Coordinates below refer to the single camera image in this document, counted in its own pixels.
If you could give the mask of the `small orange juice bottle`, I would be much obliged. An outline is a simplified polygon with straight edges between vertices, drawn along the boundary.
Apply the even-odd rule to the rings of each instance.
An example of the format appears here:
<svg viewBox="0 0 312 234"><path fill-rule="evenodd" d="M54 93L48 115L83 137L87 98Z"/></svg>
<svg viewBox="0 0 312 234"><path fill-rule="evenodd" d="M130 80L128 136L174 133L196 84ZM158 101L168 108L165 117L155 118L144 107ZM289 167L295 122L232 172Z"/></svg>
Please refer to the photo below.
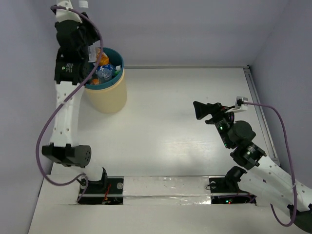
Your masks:
<svg viewBox="0 0 312 234"><path fill-rule="evenodd" d="M96 47L96 60L100 58L98 65L108 65L110 63L109 57L103 52L100 47Z"/></svg>

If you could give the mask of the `small blue label water bottle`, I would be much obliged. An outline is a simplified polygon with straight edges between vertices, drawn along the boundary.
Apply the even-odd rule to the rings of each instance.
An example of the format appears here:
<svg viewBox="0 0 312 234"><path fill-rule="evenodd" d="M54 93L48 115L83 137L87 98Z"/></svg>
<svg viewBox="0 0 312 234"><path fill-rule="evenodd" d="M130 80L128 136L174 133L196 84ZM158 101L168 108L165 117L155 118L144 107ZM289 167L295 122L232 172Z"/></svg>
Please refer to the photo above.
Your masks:
<svg viewBox="0 0 312 234"><path fill-rule="evenodd" d="M97 76L104 80L111 80L115 76L115 71L121 72L121 65L114 66L112 64L103 65L97 68Z"/></svg>

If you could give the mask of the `orange label drink bottle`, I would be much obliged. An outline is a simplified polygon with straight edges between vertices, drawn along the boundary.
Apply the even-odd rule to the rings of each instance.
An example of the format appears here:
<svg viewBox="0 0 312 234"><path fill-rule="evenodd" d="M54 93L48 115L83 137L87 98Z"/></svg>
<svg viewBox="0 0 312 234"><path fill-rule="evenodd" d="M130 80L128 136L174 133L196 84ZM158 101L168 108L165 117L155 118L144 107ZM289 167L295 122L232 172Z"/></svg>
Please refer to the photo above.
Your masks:
<svg viewBox="0 0 312 234"><path fill-rule="evenodd" d="M99 85L101 84L100 80L98 78L93 78L91 81L90 81L90 85Z"/></svg>

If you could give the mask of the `clear bottle white cap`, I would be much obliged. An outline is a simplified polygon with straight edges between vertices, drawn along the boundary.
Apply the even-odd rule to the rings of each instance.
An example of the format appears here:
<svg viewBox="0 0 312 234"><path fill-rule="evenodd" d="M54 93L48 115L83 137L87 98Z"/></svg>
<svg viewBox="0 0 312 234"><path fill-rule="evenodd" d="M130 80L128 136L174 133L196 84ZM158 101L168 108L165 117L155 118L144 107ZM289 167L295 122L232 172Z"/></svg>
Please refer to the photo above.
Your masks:
<svg viewBox="0 0 312 234"><path fill-rule="evenodd" d="M88 8L88 1L87 0L78 0L78 6L79 8ZM88 18L86 12L82 12L82 14ZM94 28L94 26L84 18L82 18L82 23L86 28L86 36L87 36L87 42L88 42L88 51L89 51L89 62L95 63L97 60L97 53L96 53L96 47L94 43L98 41L98 34Z"/></svg>

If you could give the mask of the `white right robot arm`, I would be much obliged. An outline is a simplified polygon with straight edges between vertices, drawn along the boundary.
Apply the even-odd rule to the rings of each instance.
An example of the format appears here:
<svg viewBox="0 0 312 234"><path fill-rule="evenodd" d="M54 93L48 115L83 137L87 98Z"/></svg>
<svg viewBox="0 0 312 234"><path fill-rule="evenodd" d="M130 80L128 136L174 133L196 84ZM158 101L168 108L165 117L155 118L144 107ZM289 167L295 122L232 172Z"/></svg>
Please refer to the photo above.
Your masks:
<svg viewBox="0 0 312 234"><path fill-rule="evenodd" d="M270 204L271 209L278 208L290 217L288 223L301 230L312 232L312 190L295 178L294 170L290 173L279 167L266 152L253 143L256 133L251 125L242 120L235 120L235 113L244 112L251 103L245 97L237 97L234 106L223 106L217 102L193 102L196 119L207 115L208 125L214 125L227 149L231 149L231 158L236 163L220 183L233 193L249 192Z"/></svg>

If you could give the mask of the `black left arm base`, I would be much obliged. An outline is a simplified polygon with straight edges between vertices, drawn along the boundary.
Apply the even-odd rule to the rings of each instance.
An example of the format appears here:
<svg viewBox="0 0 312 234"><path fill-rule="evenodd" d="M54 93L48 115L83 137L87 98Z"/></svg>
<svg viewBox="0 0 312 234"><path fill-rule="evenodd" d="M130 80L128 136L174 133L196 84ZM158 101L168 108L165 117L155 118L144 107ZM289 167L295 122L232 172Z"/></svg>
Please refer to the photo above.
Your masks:
<svg viewBox="0 0 312 234"><path fill-rule="evenodd" d="M81 205L122 205L124 177L108 176L102 168L102 177L98 181L88 181L86 191L86 179L79 180L80 189L78 204Z"/></svg>

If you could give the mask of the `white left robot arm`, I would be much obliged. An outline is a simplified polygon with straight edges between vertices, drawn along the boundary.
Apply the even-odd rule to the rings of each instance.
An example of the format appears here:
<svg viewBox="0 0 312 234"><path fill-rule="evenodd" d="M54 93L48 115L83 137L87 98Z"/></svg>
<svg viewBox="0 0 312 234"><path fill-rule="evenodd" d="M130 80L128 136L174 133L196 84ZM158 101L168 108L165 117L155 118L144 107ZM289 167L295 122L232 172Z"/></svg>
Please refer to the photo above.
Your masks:
<svg viewBox="0 0 312 234"><path fill-rule="evenodd" d="M59 43L54 76L57 105L37 139L37 165L43 171L40 156L45 156L79 176L87 176L91 187L102 193L108 187L108 180L102 177L103 169L88 169L91 147L78 142L80 101L84 85L95 71L89 66L89 46L102 38L85 13L61 6L52 6L52 10Z"/></svg>

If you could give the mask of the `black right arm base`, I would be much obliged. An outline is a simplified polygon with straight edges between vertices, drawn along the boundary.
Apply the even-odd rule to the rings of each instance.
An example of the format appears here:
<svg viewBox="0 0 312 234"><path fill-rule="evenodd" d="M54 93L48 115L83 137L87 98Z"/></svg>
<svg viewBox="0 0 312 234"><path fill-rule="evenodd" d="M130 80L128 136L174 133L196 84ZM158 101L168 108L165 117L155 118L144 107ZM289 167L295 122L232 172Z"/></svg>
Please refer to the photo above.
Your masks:
<svg viewBox="0 0 312 234"><path fill-rule="evenodd" d="M239 188L238 183L246 171L232 167L225 176L210 177L205 189L211 193L212 204L256 204L256 196Z"/></svg>

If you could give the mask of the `cream bin with teal rim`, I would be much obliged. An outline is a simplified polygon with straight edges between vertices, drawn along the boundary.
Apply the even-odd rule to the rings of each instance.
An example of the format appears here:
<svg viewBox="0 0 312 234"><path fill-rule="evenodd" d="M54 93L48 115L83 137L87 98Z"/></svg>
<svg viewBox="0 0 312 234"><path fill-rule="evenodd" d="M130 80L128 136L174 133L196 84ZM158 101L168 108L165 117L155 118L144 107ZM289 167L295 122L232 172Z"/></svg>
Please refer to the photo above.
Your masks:
<svg viewBox="0 0 312 234"><path fill-rule="evenodd" d="M103 52L109 57L109 64L121 65L121 72L108 81L94 75L92 79L98 78L101 84L90 85L90 82L88 82L85 85L85 91L89 101L97 111L105 114L117 113L125 106L127 101L124 61L121 54L114 49L104 47Z"/></svg>

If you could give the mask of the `aluminium side rail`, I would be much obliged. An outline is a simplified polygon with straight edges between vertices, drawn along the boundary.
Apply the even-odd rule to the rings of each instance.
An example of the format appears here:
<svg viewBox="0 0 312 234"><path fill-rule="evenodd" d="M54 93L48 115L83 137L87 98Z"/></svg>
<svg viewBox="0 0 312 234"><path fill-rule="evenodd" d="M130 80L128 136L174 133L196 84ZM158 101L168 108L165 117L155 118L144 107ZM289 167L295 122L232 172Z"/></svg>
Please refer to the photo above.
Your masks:
<svg viewBox="0 0 312 234"><path fill-rule="evenodd" d="M255 84L254 84L254 79L252 77L250 66L244 67L243 71L244 71L244 75L245 75L245 78L246 78L246 81L247 81L247 84L251 93L251 100L252 100L251 102L259 104L260 100L259 100L259 96L255 87ZM278 166L281 166L279 158L276 154L275 146L274 146L271 134L270 134L270 130L268 128L268 124L264 115L264 111L261 106L255 106L254 108L255 108L255 111L259 120L262 135L264 137L264 142L267 148L266 152Z"/></svg>

